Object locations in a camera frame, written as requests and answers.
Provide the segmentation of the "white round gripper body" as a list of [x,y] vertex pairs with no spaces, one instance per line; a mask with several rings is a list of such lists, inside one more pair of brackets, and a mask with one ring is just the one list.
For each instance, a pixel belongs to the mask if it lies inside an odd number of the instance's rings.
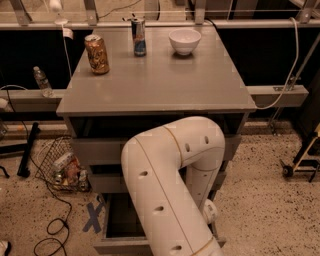
[[218,217],[218,210],[215,204],[207,199],[205,201],[204,207],[203,207],[203,217],[207,224],[211,224],[216,221]]

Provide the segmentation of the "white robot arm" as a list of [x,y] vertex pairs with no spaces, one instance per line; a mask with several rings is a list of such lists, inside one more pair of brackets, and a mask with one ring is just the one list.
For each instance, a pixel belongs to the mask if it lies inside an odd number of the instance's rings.
[[205,117],[142,132],[123,147],[124,180],[153,256],[223,256],[202,211],[225,138]]

